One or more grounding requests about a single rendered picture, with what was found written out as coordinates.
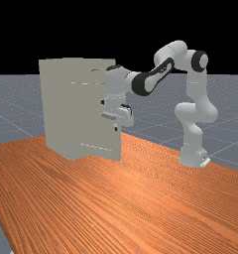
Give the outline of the pale grey cabinet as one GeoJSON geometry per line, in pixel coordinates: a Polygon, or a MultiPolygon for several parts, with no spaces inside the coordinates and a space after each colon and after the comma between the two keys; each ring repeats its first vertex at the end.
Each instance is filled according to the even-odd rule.
{"type": "Polygon", "coordinates": [[[119,161],[121,131],[102,116],[105,71],[114,60],[40,60],[46,145],[68,160],[87,156],[119,161]]]}

